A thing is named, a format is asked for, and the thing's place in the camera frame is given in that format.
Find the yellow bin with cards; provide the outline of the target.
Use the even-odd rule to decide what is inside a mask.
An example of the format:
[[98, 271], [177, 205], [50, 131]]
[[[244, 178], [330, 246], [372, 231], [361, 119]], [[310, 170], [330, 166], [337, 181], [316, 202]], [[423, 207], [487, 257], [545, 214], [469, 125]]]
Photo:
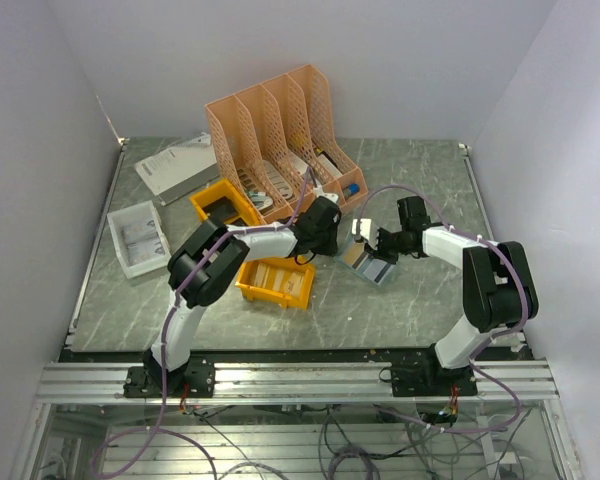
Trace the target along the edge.
[[235, 286], [248, 301], [265, 301], [282, 308], [306, 310], [316, 267], [295, 258], [267, 258], [245, 262]]

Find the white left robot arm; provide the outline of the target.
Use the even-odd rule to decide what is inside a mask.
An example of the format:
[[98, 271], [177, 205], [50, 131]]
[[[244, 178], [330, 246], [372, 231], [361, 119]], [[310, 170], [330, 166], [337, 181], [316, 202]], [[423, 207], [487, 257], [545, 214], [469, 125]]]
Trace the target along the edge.
[[182, 389], [199, 323], [243, 263], [306, 253], [333, 256], [340, 219], [337, 203], [320, 196], [305, 212], [266, 225], [232, 226], [213, 218], [202, 222], [167, 264], [169, 310], [143, 359], [150, 387], [162, 397]]

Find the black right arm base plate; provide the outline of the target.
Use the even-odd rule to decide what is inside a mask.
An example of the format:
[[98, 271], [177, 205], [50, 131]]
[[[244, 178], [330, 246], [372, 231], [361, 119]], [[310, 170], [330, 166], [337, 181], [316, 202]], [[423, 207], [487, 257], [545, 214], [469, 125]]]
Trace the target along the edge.
[[424, 364], [391, 365], [383, 367], [378, 375], [390, 386], [396, 398], [474, 396], [478, 393], [469, 367], [447, 370]]

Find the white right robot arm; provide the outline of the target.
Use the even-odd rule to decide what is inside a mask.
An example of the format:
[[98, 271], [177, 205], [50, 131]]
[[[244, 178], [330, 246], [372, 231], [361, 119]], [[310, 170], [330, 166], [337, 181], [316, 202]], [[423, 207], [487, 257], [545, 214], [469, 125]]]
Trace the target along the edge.
[[397, 202], [400, 229], [367, 227], [365, 250], [395, 264], [400, 256], [434, 257], [462, 273], [463, 314], [446, 336], [429, 347], [418, 380], [439, 396], [470, 374], [476, 356], [506, 328], [537, 315], [539, 302], [524, 247], [491, 242], [433, 222], [417, 196]]

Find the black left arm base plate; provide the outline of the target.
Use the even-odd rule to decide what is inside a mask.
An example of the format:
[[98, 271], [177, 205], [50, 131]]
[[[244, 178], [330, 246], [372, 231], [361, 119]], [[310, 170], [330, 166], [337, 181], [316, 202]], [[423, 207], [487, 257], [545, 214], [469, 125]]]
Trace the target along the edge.
[[[215, 368], [207, 363], [189, 363], [166, 373], [167, 397], [211, 398], [215, 388]], [[131, 367], [123, 385], [127, 399], [161, 398], [163, 382], [161, 368]]]

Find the gold striped credit card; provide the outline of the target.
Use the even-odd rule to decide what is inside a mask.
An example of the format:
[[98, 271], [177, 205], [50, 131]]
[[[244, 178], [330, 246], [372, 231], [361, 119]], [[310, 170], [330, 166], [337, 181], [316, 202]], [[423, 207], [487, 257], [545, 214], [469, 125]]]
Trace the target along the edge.
[[353, 241], [345, 247], [341, 256], [341, 260], [351, 268], [357, 269], [358, 265], [363, 263], [367, 257], [368, 255], [365, 251], [365, 244]]

